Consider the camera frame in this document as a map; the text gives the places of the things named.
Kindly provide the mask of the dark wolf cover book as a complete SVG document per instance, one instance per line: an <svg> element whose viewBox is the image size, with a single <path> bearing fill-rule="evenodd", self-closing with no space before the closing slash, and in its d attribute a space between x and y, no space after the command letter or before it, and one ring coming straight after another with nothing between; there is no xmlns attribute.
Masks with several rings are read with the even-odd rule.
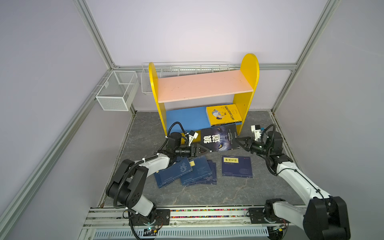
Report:
<svg viewBox="0 0 384 240"><path fill-rule="evenodd" d="M236 137L235 124L210 127L201 130L201 145L212 152L235 150L240 148Z"/></svg>

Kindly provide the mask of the yellow cartoon cover book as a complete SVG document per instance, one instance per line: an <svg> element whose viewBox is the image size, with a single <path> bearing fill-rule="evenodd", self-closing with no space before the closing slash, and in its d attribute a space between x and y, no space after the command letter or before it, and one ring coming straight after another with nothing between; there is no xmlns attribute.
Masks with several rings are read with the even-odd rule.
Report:
<svg viewBox="0 0 384 240"><path fill-rule="evenodd" d="M243 121L235 104L206 107L206 113L211 127L239 124Z"/></svg>

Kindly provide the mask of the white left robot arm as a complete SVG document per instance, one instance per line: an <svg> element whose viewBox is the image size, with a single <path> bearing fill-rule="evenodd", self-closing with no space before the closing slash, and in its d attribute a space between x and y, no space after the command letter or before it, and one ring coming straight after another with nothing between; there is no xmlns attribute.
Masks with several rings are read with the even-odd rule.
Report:
<svg viewBox="0 0 384 240"><path fill-rule="evenodd" d="M192 131L185 135L173 132L157 152L139 161L124 160L116 170L105 190L106 196L113 199L115 209L126 209L149 224L156 221L156 205L144 195L147 177L160 170L172 168L178 157L200 157L211 152L199 143L193 143L198 133Z"/></svg>

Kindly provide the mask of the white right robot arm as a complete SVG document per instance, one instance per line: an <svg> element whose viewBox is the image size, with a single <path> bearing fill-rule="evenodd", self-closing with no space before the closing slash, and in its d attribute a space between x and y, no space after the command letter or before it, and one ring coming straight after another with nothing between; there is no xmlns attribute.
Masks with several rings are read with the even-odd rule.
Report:
<svg viewBox="0 0 384 240"><path fill-rule="evenodd" d="M283 199L267 200L264 207L266 220L286 220L301 228L310 240L351 238L346 202L322 190L299 170L293 160L283 153L281 136L270 133L262 142L250 137L237 138L236 141L245 151L263 158L269 172L284 179L305 204L304 207L296 207Z"/></svg>

